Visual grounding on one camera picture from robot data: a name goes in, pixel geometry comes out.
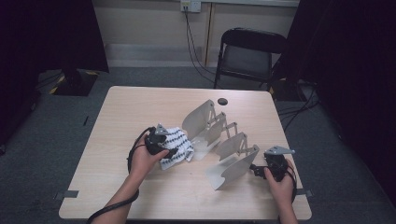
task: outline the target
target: table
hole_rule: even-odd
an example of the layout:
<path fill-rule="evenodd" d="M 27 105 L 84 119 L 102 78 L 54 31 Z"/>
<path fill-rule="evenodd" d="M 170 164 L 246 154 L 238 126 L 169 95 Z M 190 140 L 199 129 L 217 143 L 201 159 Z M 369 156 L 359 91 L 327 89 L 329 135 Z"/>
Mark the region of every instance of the table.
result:
<path fill-rule="evenodd" d="M 226 98 L 228 104 L 219 105 L 219 98 Z M 165 128 L 181 128 L 183 119 L 208 99 L 216 103 L 217 114 L 221 111 L 226 114 L 228 123 L 237 122 L 238 132 L 247 135 L 249 147 L 256 144 L 261 149 L 254 161 L 256 165 L 265 164 L 262 155 L 265 149 L 275 145 L 289 147 L 268 92 L 112 87 L 69 186 L 69 190 L 78 190 L 78 196 L 64 198 L 60 217 L 86 219 L 102 208 L 128 175 L 126 158 L 136 137 L 157 123 Z M 286 157 L 293 162 L 291 155 Z M 217 162 L 219 156 L 212 150 L 201 161 L 183 161 L 165 171 L 158 164 L 140 186 L 140 196 L 128 218 L 277 218 L 267 182 L 252 172 L 221 190 L 213 190 L 205 170 Z M 311 218 L 305 195 L 298 195 L 293 207 L 298 219 Z"/>

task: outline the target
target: hand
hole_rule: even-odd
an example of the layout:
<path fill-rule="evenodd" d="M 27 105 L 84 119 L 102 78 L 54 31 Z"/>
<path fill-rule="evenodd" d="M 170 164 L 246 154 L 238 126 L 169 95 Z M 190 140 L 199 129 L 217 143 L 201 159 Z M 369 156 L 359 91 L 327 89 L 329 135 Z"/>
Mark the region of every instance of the hand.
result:
<path fill-rule="evenodd" d="M 288 159 L 286 159 L 286 161 L 288 162 L 289 167 L 294 169 L 291 162 Z M 288 168 L 288 171 L 293 174 L 293 171 L 290 168 Z M 281 182 L 276 182 L 271 171 L 267 167 L 264 168 L 264 172 L 265 177 L 268 180 L 268 184 L 270 185 L 271 193 L 276 201 L 276 205 L 279 207 L 291 204 L 291 195 L 293 193 L 293 181 L 291 177 L 289 175 L 285 175 Z"/>
<path fill-rule="evenodd" d="M 133 175 L 134 178 L 138 178 L 141 181 L 143 181 L 146 175 L 151 171 L 151 169 L 154 167 L 154 164 L 169 153 L 169 150 L 166 149 L 157 153 L 156 155 L 149 154 L 149 151 L 145 145 L 146 136 L 147 134 L 144 134 L 142 138 L 139 139 L 139 142 L 136 145 L 137 148 L 134 150 L 131 164 L 130 175 Z"/>

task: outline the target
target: person's left hand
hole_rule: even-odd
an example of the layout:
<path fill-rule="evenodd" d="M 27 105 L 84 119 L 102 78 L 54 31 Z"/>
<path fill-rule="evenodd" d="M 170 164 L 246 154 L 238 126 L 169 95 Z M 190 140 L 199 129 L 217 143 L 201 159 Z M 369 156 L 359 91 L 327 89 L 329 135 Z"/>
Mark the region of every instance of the person's left hand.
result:
<path fill-rule="evenodd" d="M 144 134 L 136 145 L 137 148 L 134 150 L 130 172 L 130 175 L 134 175 L 135 178 L 138 178 L 142 181 L 154 167 L 155 163 L 169 153 L 169 150 L 166 149 L 157 153 L 156 155 L 149 154 L 149 151 L 145 145 L 146 136 L 147 134 Z"/>

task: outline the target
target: gray carpet floor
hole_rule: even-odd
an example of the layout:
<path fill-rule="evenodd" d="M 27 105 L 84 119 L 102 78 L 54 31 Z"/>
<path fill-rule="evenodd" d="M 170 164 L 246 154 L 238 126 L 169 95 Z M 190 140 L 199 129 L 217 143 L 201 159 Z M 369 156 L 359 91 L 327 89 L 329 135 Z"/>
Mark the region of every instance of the gray carpet floor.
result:
<path fill-rule="evenodd" d="M 48 71 L 40 79 L 57 72 Z M 53 198 L 68 189 L 110 87 L 211 89 L 213 79 L 212 74 L 202 71 L 200 75 L 191 67 L 111 68 L 109 74 L 97 78 L 86 97 L 49 94 L 54 82 L 41 87 L 35 111 L 13 134 L 7 153 L 0 157 L 0 223 L 84 223 L 59 218 L 62 201 Z M 222 78 L 219 85 L 263 91 L 256 82 L 235 78 Z M 310 91 L 304 87 L 307 96 Z M 312 100 L 319 98 L 314 94 Z M 304 104 L 275 103 L 279 114 Z M 288 115 L 280 118 L 284 127 L 291 119 Z M 313 216 L 301 223 L 396 223 L 396 211 L 388 197 L 360 158 L 339 139 L 336 123 L 320 104 L 300 113 L 286 136 L 290 148 L 296 150 L 294 159 L 304 187 L 314 194 L 308 198 Z"/>

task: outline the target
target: chair seat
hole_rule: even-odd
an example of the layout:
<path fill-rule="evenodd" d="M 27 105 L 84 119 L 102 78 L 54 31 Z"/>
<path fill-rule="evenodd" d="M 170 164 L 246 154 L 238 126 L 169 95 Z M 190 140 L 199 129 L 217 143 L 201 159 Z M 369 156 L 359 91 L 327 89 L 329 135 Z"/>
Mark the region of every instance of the chair seat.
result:
<path fill-rule="evenodd" d="M 222 70 L 232 73 L 249 74 L 267 80 L 271 77 L 271 53 L 254 49 L 227 46 L 224 50 Z"/>

